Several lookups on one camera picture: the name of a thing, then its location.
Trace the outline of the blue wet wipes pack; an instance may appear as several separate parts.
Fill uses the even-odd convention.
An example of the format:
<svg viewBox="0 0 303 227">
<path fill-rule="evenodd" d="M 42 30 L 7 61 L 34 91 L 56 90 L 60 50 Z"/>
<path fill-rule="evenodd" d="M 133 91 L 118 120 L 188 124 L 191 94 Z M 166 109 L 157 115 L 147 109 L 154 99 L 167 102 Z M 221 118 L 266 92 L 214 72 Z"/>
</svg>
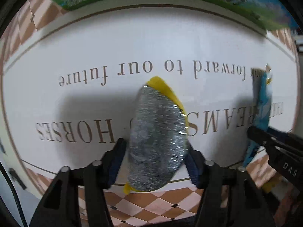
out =
<svg viewBox="0 0 303 227">
<path fill-rule="evenodd" d="M 272 68 L 269 64 L 263 69 L 252 69 L 253 95 L 256 103 L 253 108 L 252 125 L 266 131 L 269 126 L 272 107 Z"/>
</svg>

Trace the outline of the yellow silver scouring pad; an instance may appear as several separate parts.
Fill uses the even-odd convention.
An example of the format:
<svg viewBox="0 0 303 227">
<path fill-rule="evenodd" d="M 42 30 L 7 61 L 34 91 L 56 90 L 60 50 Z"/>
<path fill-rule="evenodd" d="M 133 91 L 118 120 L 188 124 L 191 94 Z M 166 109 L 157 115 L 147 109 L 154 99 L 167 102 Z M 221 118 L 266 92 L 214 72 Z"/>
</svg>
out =
<svg viewBox="0 0 303 227">
<path fill-rule="evenodd" d="M 162 78 L 152 77 L 140 88 L 130 129 L 125 194 L 151 192 L 169 183 L 188 152 L 188 126 L 183 104 Z"/>
</svg>

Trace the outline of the checkered printed tablecloth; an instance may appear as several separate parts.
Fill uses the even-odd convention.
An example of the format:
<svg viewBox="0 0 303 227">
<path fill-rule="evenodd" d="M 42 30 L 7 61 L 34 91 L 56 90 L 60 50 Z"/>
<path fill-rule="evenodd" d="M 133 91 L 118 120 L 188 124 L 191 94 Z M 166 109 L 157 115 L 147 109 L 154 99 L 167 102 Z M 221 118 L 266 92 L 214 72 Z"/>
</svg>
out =
<svg viewBox="0 0 303 227">
<path fill-rule="evenodd" d="M 288 25 L 205 0 L 25 0 L 3 16 L 1 129 L 31 226 L 273 226 L 259 188 L 299 162 Z"/>
</svg>

